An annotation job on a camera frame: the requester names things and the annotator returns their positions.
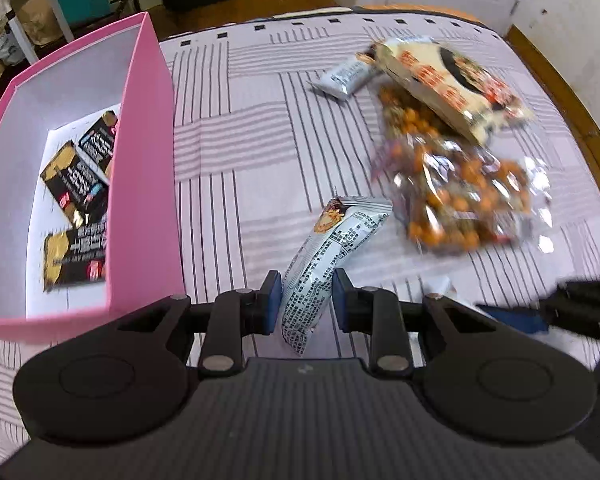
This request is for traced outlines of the black cracker pack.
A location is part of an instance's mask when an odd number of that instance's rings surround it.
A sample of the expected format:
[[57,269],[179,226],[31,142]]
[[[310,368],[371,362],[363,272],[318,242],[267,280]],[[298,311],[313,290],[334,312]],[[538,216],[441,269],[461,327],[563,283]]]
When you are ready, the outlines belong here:
[[106,110],[79,140],[79,148],[107,178],[111,177],[117,131],[117,115]]
[[40,174],[41,180],[75,228],[102,221],[108,206],[108,184],[66,142]]
[[52,233],[44,240],[44,290],[106,278],[107,222]]

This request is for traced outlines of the silver snack bar wrapper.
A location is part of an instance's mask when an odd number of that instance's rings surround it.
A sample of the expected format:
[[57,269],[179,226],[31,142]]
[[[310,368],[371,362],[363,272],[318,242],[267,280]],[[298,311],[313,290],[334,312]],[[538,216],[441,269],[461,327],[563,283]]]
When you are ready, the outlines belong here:
[[386,198],[335,197],[323,209],[283,276],[284,343],[301,356],[332,294],[338,266],[369,240],[392,214]]

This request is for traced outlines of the pink cardboard box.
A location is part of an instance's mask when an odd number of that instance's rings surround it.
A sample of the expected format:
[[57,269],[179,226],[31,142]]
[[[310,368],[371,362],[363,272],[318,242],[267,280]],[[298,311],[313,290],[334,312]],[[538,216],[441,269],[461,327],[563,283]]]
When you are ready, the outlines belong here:
[[0,101],[0,338],[65,338],[184,289],[174,92],[150,17],[35,62]]

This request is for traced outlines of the clear bag orange nuts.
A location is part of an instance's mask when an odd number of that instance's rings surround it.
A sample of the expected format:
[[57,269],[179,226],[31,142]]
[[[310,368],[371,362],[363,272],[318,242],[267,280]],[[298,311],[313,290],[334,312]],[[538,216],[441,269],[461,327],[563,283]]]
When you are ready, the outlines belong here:
[[552,227],[544,162],[498,157],[462,139],[397,84],[380,86],[378,98],[385,139],[373,174],[391,182],[394,214],[420,250],[519,245]]

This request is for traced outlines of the cream noodle snack bag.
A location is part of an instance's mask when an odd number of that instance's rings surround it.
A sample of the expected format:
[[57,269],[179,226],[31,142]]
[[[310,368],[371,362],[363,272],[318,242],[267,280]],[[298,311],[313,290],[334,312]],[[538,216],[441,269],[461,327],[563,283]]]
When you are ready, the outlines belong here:
[[503,128],[533,118],[501,78],[429,37],[391,38],[375,47],[378,68],[457,133],[485,146]]

